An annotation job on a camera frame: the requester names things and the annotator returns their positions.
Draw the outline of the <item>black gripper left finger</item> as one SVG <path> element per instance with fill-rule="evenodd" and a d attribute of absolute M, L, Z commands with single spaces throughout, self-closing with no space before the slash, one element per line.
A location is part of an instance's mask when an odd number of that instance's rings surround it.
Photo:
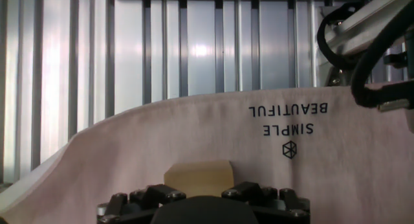
<path fill-rule="evenodd" d="M 96 207 L 97 224 L 150 224 L 162 206 L 186 199 L 186 194 L 164 184 L 151 185 L 129 194 L 113 194 Z"/>

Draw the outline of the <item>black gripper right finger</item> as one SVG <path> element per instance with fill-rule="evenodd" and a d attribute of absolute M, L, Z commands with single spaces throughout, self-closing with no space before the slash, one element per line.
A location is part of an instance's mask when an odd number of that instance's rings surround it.
<path fill-rule="evenodd" d="M 242 182 L 222 192 L 222 198 L 242 202 L 252 209 L 258 223 L 310 224 L 310 201 L 291 188 Z"/>

